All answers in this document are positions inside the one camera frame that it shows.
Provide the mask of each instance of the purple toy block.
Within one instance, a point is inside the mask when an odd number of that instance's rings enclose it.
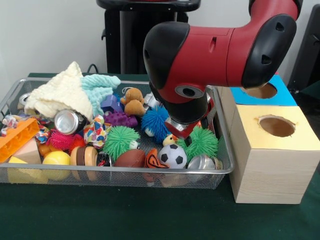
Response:
[[[121,103],[117,101],[117,97],[115,95],[109,95],[106,97],[106,100],[102,101],[100,104],[103,112],[111,112],[111,113],[123,113],[124,110],[121,107]]]
[[[109,115],[104,115],[104,122],[115,126],[125,126],[128,128],[134,128],[138,125],[136,116],[128,116],[124,112],[110,113]]]

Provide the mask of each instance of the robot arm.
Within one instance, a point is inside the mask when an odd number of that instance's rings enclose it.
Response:
[[[266,84],[296,34],[303,0],[250,0],[251,21],[239,28],[164,22],[147,34],[143,56],[150,87],[186,139],[213,107],[206,86],[256,88]]]

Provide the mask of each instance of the wire mesh basket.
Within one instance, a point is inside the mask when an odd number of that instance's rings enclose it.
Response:
[[[19,114],[19,98],[49,80],[49,78],[26,78],[17,81],[0,103],[0,120],[2,121],[7,114]],[[151,92],[149,83],[146,81],[121,81],[115,93],[121,96],[122,89],[125,87],[138,88],[144,96]],[[215,103],[208,115],[208,122],[209,129],[219,139],[217,158],[223,163],[221,170],[2,163],[0,164],[0,183],[215,189],[225,174],[233,171],[234,154],[218,91],[215,87],[208,87],[207,92]],[[155,144],[139,127],[135,130],[140,134],[139,148],[146,154],[153,148],[157,148],[158,151],[162,148],[162,145]],[[81,176],[80,180],[70,174],[72,171],[76,171]],[[42,175],[50,176],[49,180],[43,181]],[[60,180],[61,175],[68,175],[68,177]]]

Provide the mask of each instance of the small brown bear toy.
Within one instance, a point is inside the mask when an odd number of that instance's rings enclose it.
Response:
[[[138,88],[130,88],[125,93],[125,98],[121,98],[120,102],[125,105],[124,112],[128,115],[142,117],[146,113],[144,108],[145,100]]]

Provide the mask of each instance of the orange lego brick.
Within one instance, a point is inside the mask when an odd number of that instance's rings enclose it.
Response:
[[[35,118],[18,122],[16,128],[8,129],[5,137],[0,136],[0,163],[4,163],[12,154],[22,148],[39,130]]]

